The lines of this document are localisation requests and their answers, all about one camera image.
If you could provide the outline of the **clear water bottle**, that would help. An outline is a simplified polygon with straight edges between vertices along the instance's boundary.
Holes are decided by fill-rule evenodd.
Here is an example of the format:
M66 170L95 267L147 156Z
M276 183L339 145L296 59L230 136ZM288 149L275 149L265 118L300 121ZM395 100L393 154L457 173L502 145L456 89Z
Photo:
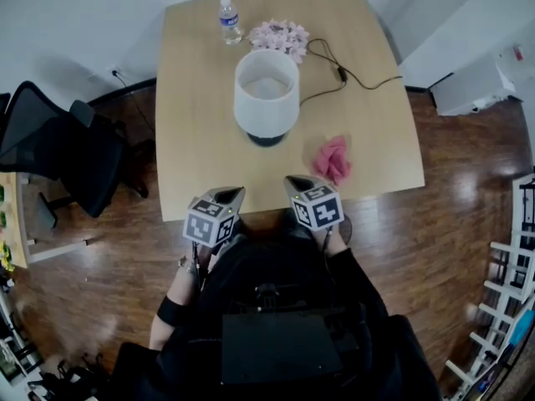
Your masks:
M219 19L222 26L222 36L226 44L236 44L242 41L242 30L239 26L239 15L232 0L220 0Z

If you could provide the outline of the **black equipment pile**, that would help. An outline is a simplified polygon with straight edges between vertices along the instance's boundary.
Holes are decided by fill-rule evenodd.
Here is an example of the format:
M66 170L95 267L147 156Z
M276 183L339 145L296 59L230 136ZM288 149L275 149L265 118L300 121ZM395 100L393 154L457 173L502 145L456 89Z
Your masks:
M64 360L57 366L57 374L40 372L40 378L27 383L30 401L103 401L109 386L110 373L104 368L103 354L92 361L84 353L82 363L66 367Z

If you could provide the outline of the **person's black clothing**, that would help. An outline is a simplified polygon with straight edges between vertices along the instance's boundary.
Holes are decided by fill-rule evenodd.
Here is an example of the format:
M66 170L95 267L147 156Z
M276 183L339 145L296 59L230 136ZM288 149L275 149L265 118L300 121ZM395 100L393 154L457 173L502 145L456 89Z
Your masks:
M441 401L438 384L407 317L389 314L369 323L365 308L347 305L326 264L325 246L284 236L255 238L237 227L211 247L206 273L196 276L191 318L165 346L124 343L104 401ZM262 284L298 286L311 308L342 307L359 351L335 377L300 383L221 383L222 316L254 303Z

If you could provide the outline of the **black wristband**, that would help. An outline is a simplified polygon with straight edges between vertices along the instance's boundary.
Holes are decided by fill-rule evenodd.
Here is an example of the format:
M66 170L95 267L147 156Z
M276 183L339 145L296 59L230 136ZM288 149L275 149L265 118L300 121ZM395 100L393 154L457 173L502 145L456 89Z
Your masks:
M162 300L156 316L171 327L184 325L191 318L191 308L173 302L168 296Z

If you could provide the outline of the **clear water jug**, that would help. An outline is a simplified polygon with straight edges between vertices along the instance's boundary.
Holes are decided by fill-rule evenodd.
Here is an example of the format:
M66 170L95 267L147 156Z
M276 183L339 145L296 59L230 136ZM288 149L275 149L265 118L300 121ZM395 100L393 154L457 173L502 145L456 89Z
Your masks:
M514 43L497 55L497 65L515 86L535 80L535 43Z

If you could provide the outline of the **black chest harness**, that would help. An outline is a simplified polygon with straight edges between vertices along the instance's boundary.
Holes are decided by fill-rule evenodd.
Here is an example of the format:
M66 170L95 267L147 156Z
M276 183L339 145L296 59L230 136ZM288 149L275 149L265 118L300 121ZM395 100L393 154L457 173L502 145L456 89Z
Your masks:
M262 284L222 316L221 383L300 383L339 375L359 351L342 307L313 309L295 284Z

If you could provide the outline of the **white table lamp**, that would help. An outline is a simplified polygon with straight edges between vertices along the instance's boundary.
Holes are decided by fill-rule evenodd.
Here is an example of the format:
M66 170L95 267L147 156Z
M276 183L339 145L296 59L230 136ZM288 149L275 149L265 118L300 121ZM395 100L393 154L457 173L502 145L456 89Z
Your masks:
M285 53L261 49L238 63L234 79L234 117L258 146L280 143L300 111L300 73Z

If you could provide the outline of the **person's left forearm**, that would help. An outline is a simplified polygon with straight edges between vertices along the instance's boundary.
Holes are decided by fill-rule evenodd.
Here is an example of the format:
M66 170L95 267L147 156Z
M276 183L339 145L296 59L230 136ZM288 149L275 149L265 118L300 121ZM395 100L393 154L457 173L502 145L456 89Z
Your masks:
M196 297L196 276L207 272L211 254L210 247L201 246L197 250L196 261L192 254L183 256L178 261L176 275L166 296L177 304L189 306L192 310L191 304ZM155 315L150 330L149 348L160 351L175 329L176 327L167 325Z

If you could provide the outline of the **white leg wooden table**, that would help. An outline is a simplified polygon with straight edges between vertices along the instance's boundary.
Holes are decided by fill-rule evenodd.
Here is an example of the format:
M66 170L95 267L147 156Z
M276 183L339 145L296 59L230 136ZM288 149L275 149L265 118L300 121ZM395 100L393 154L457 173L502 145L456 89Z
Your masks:
M29 264L87 247L88 241L82 240L37 253L30 251L30 246L35 244L35 240L28 238L23 216L22 186L27 181L20 174L0 172L0 191L2 187L4 192L3 200L0 200L0 211L4 211L7 217L6 228L0 227L0 241L9 246L13 265L27 268Z

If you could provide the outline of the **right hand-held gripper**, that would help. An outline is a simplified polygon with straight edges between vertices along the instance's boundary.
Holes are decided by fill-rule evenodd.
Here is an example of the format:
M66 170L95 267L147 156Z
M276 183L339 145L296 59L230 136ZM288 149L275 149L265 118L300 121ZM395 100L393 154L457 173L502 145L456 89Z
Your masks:
M344 220L339 193L321 178L286 176L283 184L292 202L296 219L302 226L311 231L319 231Z

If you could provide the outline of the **person's blue jeans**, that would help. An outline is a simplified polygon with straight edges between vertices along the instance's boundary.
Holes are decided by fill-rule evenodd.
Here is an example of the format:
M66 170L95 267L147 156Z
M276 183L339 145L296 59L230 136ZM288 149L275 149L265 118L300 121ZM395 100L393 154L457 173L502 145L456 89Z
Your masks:
M298 220L291 209L285 210L280 224L281 234L284 236L293 236L308 241L313 241L311 231L298 223Z

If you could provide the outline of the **black railing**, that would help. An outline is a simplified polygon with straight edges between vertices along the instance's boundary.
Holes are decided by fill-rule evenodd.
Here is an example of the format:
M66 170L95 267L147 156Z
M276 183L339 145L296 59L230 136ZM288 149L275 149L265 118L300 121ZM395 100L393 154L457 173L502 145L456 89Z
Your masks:
M512 182L512 229L535 233L535 174Z

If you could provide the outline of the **pink cloth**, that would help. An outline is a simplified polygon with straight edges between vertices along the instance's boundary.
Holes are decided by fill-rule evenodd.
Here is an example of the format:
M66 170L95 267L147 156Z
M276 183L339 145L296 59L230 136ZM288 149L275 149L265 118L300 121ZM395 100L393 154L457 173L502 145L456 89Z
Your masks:
M335 185L348 179L352 164L348 161L346 139L335 136L325 142L313 159L313 169L317 175L331 181Z

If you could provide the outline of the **blue box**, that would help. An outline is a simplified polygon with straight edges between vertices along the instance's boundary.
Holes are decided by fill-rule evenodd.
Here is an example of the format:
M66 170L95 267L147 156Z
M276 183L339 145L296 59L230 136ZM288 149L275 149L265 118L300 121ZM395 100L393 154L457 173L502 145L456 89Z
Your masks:
M528 310L523 313L518 320L516 326L513 328L508 344L516 347L525 337L526 333L532 326L532 321L535 318L535 311Z

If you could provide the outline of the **black mesh headrest office chair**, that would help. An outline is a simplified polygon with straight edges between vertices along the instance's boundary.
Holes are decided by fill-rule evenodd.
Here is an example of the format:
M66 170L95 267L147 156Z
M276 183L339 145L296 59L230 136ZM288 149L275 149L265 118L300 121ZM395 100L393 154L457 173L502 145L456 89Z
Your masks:
M131 145L125 124L75 100L64 110L34 83L22 82L14 94L0 94L0 173L26 173L60 181L67 195L38 197L38 209L51 227L55 211L72 203L97 218L119 184L146 198L135 169L155 151L154 140Z

